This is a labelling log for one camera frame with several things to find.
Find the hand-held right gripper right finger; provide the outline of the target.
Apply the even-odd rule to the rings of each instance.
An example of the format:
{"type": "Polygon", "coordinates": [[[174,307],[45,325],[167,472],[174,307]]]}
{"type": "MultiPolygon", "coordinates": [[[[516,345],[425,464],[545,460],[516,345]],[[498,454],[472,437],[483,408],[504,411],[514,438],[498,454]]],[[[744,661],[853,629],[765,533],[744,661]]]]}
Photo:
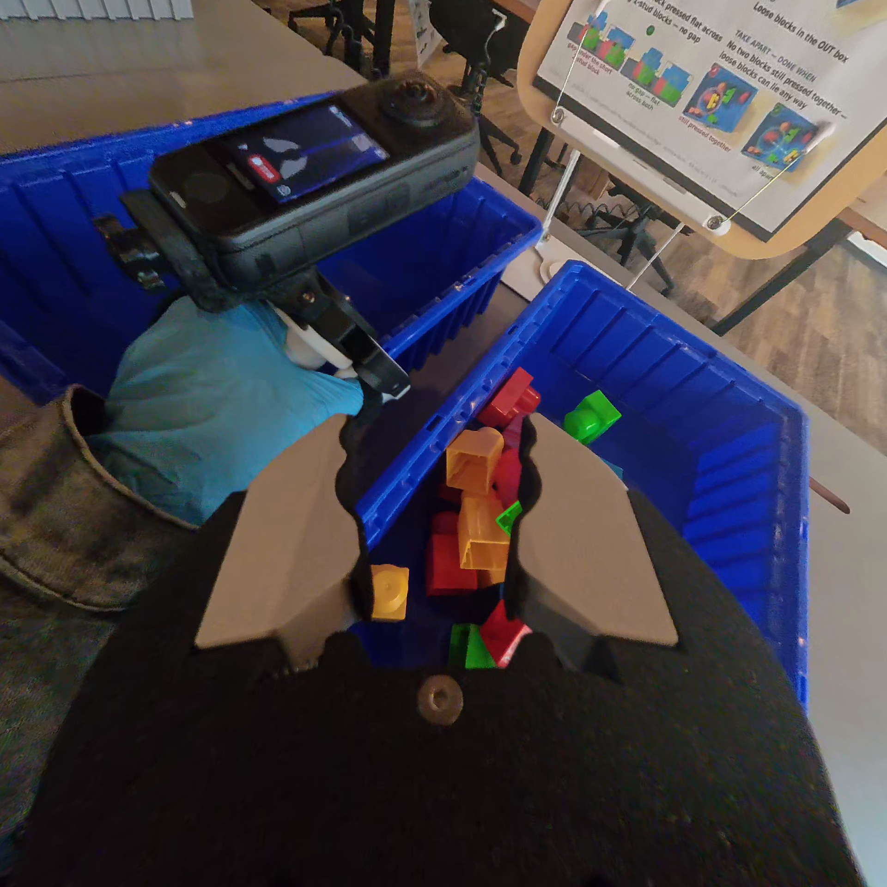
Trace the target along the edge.
{"type": "Polygon", "coordinates": [[[539,414],[523,419],[521,438],[506,615],[545,635],[571,670],[589,670],[602,640],[675,649],[679,633],[626,485],[539,414]]]}

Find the white stand base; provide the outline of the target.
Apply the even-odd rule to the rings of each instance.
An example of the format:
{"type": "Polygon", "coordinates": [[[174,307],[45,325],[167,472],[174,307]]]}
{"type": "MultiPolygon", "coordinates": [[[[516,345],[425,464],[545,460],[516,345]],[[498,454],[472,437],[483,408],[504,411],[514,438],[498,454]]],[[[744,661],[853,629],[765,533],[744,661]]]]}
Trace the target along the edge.
{"type": "Polygon", "coordinates": [[[580,151],[573,149],[549,202],[537,243],[518,255],[504,270],[504,285],[528,303],[536,298],[567,261],[582,261],[579,253],[553,238],[550,233],[556,210],[567,193],[580,159],[580,151]]]}

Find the person's left hand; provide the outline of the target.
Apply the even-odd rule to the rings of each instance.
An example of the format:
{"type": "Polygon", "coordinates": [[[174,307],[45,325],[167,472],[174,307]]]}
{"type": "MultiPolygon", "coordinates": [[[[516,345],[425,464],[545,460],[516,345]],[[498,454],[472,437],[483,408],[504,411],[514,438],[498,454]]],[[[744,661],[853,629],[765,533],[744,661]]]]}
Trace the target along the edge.
{"type": "Polygon", "coordinates": [[[303,369],[285,344],[265,304],[211,314],[176,300],[125,352],[105,427],[86,438],[93,456],[147,502],[203,525],[285,449],[363,405],[357,380],[303,369]]]}

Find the empty blue plastic bin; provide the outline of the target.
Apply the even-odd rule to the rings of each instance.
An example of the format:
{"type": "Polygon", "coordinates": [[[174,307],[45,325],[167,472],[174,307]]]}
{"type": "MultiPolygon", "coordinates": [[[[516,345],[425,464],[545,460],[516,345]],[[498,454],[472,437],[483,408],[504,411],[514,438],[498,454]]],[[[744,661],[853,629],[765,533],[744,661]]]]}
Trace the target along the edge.
{"type": "MultiPolygon", "coordinates": [[[[1,371],[37,405],[72,384],[106,395],[160,297],[126,279],[93,226],[128,218],[119,198],[147,185],[156,156],[327,94],[2,157],[1,371]]],[[[456,194],[328,257],[320,272],[405,371],[419,370],[487,308],[541,221],[473,178],[456,194]]]]}

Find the person's left forearm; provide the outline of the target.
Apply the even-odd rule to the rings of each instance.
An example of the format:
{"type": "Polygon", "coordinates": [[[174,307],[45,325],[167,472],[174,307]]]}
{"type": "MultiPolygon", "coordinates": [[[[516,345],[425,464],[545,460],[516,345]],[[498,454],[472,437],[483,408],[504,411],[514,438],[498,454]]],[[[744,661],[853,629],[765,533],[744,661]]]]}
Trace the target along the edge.
{"type": "Polygon", "coordinates": [[[39,597],[112,614],[132,606],[198,529],[129,490],[86,437],[105,403],[74,385],[2,431],[2,576],[39,597]]]}

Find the pile of colourful mega blocks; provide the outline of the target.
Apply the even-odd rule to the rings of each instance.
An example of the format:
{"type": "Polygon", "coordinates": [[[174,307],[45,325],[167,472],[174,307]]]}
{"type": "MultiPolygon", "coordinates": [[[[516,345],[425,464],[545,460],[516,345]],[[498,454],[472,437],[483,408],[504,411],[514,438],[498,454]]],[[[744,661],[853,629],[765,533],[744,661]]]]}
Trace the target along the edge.
{"type": "Polygon", "coordinates": [[[386,669],[503,667],[531,632],[508,617],[503,584],[511,537],[498,518],[519,507],[519,441],[535,412],[588,444],[621,414],[598,383],[560,362],[525,361],[496,387],[492,405],[456,419],[417,453],[426,468],[392,488],[401,516],[376,533],[371,560],[404,594],[396,613],[352,629],[374,666],[386,669]]]}

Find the blue plastic bin with blocks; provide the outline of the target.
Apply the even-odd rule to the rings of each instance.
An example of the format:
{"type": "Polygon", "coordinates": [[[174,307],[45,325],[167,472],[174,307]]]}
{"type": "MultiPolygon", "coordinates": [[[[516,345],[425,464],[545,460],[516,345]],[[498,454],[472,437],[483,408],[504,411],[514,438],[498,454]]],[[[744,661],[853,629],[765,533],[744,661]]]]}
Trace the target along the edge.
{"type": "Polygon", "coordinates": [[[737,598],[808,709],[808,421],[792,400],[666,314],[580,262],[469,349],[435,408],[358,501],[380,544],[444,448],[517,368],[563,420],[600,390],[622,417],[592,444],[623,470],[737,598]]]}

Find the brown stick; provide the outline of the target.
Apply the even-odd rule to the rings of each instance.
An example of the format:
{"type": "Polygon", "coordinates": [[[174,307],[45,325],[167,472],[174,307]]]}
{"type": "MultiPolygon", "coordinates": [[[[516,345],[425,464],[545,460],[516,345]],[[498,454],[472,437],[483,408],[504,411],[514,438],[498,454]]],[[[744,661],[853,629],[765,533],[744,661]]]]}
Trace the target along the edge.
{"type": "Polygon", "coordinates": [[[851,507],[843,498],[832,492],[830,489],[814,479],[812,476],[809,479],[809,489],[811,492],[815,493],[817,496],[825,500],[828,504],[831,504],[833,507],[835,507],[842,514],[849,515],[851,513],[851,507]]]}

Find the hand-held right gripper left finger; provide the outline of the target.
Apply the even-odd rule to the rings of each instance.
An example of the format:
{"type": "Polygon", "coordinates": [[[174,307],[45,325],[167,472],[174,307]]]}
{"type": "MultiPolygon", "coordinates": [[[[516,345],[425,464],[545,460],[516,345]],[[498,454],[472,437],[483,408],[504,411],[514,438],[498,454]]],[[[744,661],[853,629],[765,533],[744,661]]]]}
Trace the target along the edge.
{"type": "Polygon", "coordinates": [[[197,649],[275,640],[294,670],[358,619],[350,589],[358,523],[336,481],[347,453],[338,414],[285,449],[247,489],[196,631],[197,649]]]}

